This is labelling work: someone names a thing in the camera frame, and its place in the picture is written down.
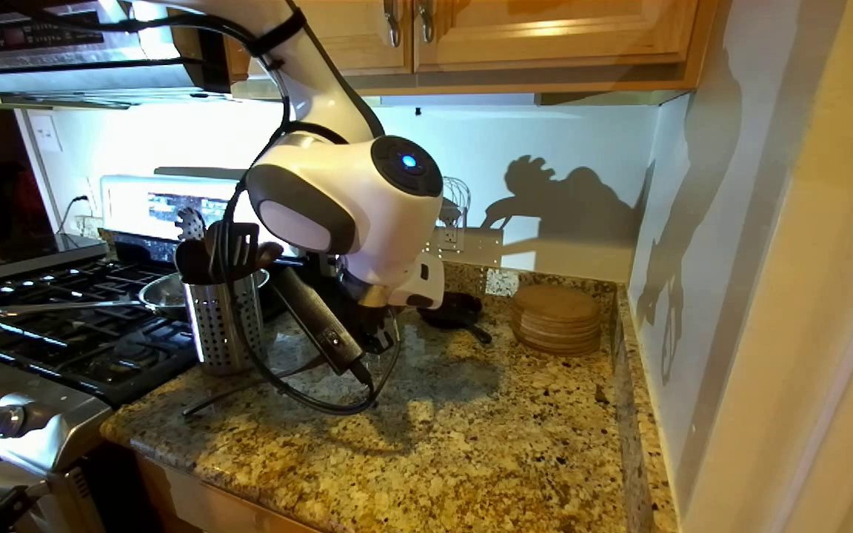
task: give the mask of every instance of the backsplash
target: backsplash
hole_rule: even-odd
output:
[[[447,262],[627,283],[657,108],[382,99],[377,112],[389,133],[419,140],[466,186],[469,229]],[[256,102],[26,117],[48,117],[60,136],[60,148],[38,148],[53,214],[80,192],[102,203],[102,174],[244,170],[278,126],[278,108]]]

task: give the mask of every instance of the robotic arm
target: robotic arm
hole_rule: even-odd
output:
[[[386,136],[290,0],[154,3],[265,37],[251,53],[275,72],[294,121],[245,173],[245,192],[269,234],[336,265],[324,284],[275,266],[272,290],[333,370],[371,380],[361,357],[398,343],[389,312],[442,303],[442,265],[425,251],[442,209],[438,166],[422,145]]]

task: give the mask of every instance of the stove knob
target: stove knob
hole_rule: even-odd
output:
[[[26,405],[0,405],[0,439],[17,439],[26,434]]]

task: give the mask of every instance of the kitchen counter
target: kitchen counter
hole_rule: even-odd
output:
[[[490,346],[404,314],[404,357],[374,411],[321,416],[260,386],[185,417],[188,405],[241,382],[192,367],[118,408],[103,437],[321,531],[670,524],[627,516],[641,511],[632,494],[645,493],[645,481],[626,481],[635,468],[623,439],[635,437],[635,423],[620,416],[635,417],[635,402],[620,392],[610,357],[620,290],[585,290],[608,312],[599,354],[528,349],[512,339],[510,303],[487,300],[479,327],[493,334]]]

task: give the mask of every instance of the stainless steel stove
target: stainless steel stove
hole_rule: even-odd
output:
[[[136,297],[164,272],[165,265],[114,262],[102,247],[6,265],[0,308]],[[102,308],[0,318],[0,514],[20,494],[35,500],[31,516],[38,514],[41,531],[102,531],[99,511],[69,518],[93,500],[78,493],[90,493],[80,465],[102,448],[102,420],[192,364],[192,331],[182,314]]]

